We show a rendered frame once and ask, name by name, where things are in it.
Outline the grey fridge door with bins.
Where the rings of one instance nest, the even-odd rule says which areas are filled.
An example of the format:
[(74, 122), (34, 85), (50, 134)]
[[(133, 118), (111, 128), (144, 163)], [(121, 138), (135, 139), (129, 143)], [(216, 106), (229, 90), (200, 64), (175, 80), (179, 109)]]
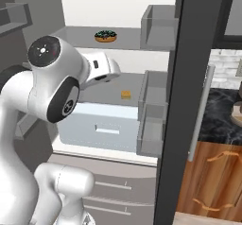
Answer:
[[(0, 0), (0, 8), (6, 3), (27, 3), (32, 25), (0, 37), (0, 72), (27, 62), (26, 50), (36, 39), (65, 26), (61, 0)], [(53, 152), (47, 124), (38, 120), (24, 140), (14, 141), (14, 146), (23, 163), (34, 172)]]

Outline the white fridge crisper drawer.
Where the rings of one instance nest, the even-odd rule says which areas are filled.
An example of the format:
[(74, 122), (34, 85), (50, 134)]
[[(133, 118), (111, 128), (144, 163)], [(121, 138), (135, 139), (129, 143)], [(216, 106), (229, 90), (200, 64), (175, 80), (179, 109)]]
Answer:
[(139, 124), (137, 107), (78, 103), (58, 131), (66, 145), (136, 152)]

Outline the dark framed wall cupboard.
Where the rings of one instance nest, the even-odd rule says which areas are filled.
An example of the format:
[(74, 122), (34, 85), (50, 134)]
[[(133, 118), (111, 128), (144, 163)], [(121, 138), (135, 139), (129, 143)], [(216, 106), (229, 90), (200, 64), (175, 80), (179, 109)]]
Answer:
[(242, 50), (242, 0), (222, 0), (213, 48)]

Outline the round wooden counter item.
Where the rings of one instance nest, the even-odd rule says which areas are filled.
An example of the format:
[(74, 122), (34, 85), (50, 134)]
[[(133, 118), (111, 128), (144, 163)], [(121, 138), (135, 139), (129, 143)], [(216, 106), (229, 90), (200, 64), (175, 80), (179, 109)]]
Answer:
[(242, 102), (236, 102), (232, 108), (232, 120), (237, 126), (242, 127)]

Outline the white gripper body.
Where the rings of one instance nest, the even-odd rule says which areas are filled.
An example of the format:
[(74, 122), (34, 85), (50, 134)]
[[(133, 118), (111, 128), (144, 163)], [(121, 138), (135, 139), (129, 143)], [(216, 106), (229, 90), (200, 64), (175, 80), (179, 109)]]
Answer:
[(86, 56), (90, 65), (90, 74), (83, 83), (83, 88), (108, 82), (121, 75), (118, 64), (107, 56)]

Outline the grey item on wall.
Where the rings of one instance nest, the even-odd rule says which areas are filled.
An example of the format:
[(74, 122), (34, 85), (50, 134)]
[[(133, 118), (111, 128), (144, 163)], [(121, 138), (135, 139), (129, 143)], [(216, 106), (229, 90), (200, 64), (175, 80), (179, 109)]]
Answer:
[(242, 78), (242, 59), (240, 59), (240, 61), (239, 61), (235, 76)]

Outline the grey glass fridge shelf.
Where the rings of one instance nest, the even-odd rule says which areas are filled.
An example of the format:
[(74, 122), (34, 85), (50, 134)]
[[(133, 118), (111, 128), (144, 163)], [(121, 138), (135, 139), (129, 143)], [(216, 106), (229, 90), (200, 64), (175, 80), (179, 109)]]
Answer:
[[(95, 40), (95, 34), (102, 30), (110, 30), (117, 34), (117, 38), (111, 43), (100, 43)], [(98, 48), (98, 49), (140, 49), (140, 28), (131, 27), (98, 27), (98, 26), (65, 26), (52, 33), (52, 36), (60, 37), (74, 47)]]
[[(109, 82), (88, 87), (80, 93), (78, 102), (137, 107), (143, 78), (143, 74), (122, 73)], [(122, 98), (122, 91), (130, 91), (130, 98)]]

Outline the wooden cupboard door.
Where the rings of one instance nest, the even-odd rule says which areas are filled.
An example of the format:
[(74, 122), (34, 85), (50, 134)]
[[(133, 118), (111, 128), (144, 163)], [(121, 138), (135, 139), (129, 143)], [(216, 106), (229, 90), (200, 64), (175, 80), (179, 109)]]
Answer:
[(242, 222), (242, 164), (231, 156), (207, 162), (226, 150), (242, 155), (242, 146), (197, 142), (184, 169), (178, 212)]

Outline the chocolate sprinkled donut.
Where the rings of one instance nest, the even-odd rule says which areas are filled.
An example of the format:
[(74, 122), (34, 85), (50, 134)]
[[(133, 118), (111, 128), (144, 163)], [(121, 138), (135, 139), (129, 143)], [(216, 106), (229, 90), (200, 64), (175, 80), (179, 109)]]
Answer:
[(95, 34), (95, 39), (100, 43), (111, 43), (117, 38), (117, 34), (111, 30), (101, 30)]

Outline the grey freezer drawer front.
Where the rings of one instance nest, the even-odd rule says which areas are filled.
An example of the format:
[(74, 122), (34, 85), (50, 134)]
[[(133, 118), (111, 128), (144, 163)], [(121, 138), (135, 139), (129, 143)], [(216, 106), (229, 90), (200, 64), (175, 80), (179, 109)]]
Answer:
[(50, 163), (67, 164), (85, 168), (95, 175), (96, 182), (131, 186), (124, 190), (95, 185), (93, 192), (84, 199), (84, 205), (100, 206), (131, 213), (131, 216), (86, 210), (96, 225), (152, 225), (155, 202), (156, 168), (135, 164), (93, 160), (62, 154), (52, 154)]

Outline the dark grey fridge door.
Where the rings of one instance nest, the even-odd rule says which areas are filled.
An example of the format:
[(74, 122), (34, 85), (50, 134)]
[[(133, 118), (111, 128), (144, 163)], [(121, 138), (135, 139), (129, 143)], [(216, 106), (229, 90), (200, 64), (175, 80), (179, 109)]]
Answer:
[(168, 111), (153, 225), (172, 225), (199, 111), (211, 49), (224, 35), (233, 0), (176, 0), (174, 60), (168, 65)]

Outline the tall clear door bin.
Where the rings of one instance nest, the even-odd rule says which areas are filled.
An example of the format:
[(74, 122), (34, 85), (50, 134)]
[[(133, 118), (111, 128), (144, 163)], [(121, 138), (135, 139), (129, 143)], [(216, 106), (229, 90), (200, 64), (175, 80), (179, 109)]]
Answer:
[(166, 81), (167, 72), (145, 71), (138, 99), (138, 155), (155, 158), (162, 156), (168, 106)]

